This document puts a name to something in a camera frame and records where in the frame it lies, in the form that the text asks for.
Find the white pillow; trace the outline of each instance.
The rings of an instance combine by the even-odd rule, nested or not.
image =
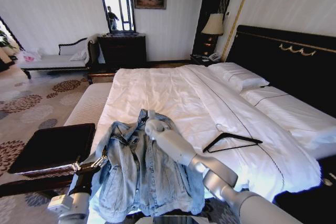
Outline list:
[[[72,57],[70,58],[71,61],[85,60],[85,59],[86,59],[86,50],[85,49],[79,50],[77,53],[72,55]]]
[[[289,131],[301,145],[314,149],[336,142],[336,119],[274,87],[240,94],[258,110]]]
[[[269,82],[264,78],[233,62],[212,64],[208,68],[238,93],[269,85]]]
[[[27,51],[20,51],[16,58],[18,61],[25,61],[25,62],[32,62],[32,61],[40,61],[41,55],[38,52],[27,52]]]

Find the patterned carpet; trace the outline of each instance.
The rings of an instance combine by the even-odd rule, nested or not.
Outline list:
[[[15,65],[0,72],[0,184],[27,179],[6,171],[36,130],[65,123],[88,87],[85,72],[31,75],[28,80]],[[37,193],[0,198],[0,224],[57,223],[46,209],[48,203]],[[124,223],[135,223],[141,216],[128,216]],[[216,199],[206,200],[200,216],[218,224],[239,223],[229,206]]]

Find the jacket pocket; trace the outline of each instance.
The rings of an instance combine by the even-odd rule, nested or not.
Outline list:
[[[183,183],[183,179],[182,179],[182,175],[181,175],[179,165],[177,163],[174,163],[174,166],[175,166],[175,171],[176,171],[176,176],[177,176],[177,182],[180,186],[180,189],[183,191],[183,190],[185,190],[185,187],[184,187],[184,183]]]
[[[102,184],[99,201],[102,202],[103,205],[107,205],[108,201],[111,201],[109,197],[109,193],[112,189],[113,182],[115,181],[116,174],[118,172],[118,166],[114,166],[110,169],[108,178],[105,179],[104,183]]]

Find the lamp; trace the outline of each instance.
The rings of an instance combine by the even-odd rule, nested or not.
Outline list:
[[[223,13],[210,14],[202,34],[223,35]]]
[[[206,43],[203,43],[204,55],[211,55],[216,47],[217,39],[219,35],[223,35],[223,14],[213,13],[210,14],[209,20],[206,23],[204,29],[201,31],[202,34],[208,34],[209,37]]]

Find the lamp shade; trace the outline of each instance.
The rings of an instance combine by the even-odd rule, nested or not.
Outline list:
[[[223,13],[210,14],[210,18],[202,30],[202,34],[223,35],[223,32]]]

